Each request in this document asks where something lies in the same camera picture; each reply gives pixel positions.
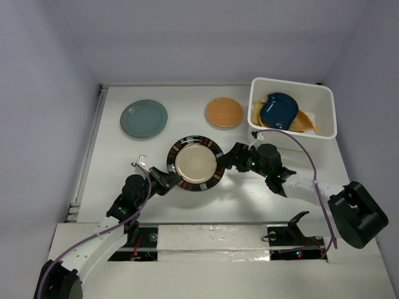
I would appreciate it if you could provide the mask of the round orange woven basket plate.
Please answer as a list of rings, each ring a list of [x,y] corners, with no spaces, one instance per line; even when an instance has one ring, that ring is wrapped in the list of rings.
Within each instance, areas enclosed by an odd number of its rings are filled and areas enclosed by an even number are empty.
[[[229,97],[219,97],[207,104],[205,115],[214,126],[232,128],[241,123],[244,110],[236,100]]]

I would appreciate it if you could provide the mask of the yellow green woven bamboo tray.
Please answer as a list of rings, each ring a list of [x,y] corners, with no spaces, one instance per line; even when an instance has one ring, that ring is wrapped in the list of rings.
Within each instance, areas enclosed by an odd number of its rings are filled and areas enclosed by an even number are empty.
[[[255,126],[261,126],[261,122],[260,122],[260,111],[262,108],[263,104],[261,102],[256,102],[254,104],[254,109],[253,109],[253,113],[252,113],[252,124]]]

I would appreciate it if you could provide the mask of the black rimmed beige plate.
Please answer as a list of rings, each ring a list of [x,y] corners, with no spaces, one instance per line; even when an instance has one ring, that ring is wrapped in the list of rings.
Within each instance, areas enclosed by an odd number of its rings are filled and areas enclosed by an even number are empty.
[[[190,192],[208,191],[222,179],[225,168],[217,163],[224,153],[212,139],[191,135],[179,139],[169,150],[166,167],[181,176],[178,186]]]

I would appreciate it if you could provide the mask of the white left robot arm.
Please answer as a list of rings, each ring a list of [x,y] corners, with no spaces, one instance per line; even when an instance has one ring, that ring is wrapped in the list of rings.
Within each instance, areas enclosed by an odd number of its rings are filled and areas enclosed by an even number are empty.
[[[155,195],[164,196],[182,180],[176,173],[133,166],[143,175],[133,174],[125,180],[121,194],[92,235],[43,265],[34,298],[83,298],[88,276],[121,246],[137,241],[137,219],[147,201]]]

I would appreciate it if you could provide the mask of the dark blue shell shaped plate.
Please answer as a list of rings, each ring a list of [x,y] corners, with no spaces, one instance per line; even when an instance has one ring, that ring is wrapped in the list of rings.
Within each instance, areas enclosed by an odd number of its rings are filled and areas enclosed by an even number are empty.
[[[297,102],[286,93],[271,93],[259,114],[260,119],[268,127],[288,130],[299,112]]]

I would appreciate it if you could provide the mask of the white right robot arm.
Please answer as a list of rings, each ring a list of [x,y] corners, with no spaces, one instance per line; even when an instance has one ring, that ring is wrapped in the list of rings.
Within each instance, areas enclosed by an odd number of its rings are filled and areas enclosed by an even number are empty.
[[[356,249],[364,248],[389,223],[362,184],[352,181],[341,186],[303,177],[283,166],[274,145],[262,144],[256,148],[236,143],[216,160],[226,169],[235,167],[239,172],[252,171],[262,176],[274,194],[318,204],[324,214],[331,213],[328,225],[334,222],[339,236]]]

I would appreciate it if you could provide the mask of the plain orange round plate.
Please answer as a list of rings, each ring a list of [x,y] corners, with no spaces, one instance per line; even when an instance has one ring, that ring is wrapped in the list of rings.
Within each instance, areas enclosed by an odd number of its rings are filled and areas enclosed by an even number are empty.
[[[259,122],[260,122],[261,126],[263,126],[265,128],[273,128],[273,129],[277,129],[277,130],[285,130],[284,122],[272,123],[270,125],[268,122],[266,122],[262,118],[259,119]]]

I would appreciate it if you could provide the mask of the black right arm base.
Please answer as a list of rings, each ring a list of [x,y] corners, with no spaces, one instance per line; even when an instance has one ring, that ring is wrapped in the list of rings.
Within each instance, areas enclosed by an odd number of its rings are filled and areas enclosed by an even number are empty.
[[[266,235],[261,241],[269,244],[271,260],[327,261],[323,237],[305,236],[298,227],[298,222],[308,213],[302,211],[287,222],[267,225]]]

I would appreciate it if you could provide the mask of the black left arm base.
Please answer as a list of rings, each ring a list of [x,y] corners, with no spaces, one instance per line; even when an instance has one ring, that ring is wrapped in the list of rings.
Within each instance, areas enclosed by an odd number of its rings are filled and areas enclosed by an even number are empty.
[[[109,262],[155,262],[158,260],[157,225],[141,225],[136,221],[127,232],[127,243],[108,259]]]

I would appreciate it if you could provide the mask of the leaf shaped orange woven tray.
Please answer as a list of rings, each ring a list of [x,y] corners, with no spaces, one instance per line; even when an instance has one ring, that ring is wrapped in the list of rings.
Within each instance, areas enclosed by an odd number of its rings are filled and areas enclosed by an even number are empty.
[[[267,102],[265,98],[260,101],[263,106]],[[304,133],[306,131],[313,131],[317,132],[318,128],[315,126],[312,119],[309,117],[308,114],[299,110],[297,116],[295,117],[294,121],[292,122],[289,131],[297,132],[297,133]]]

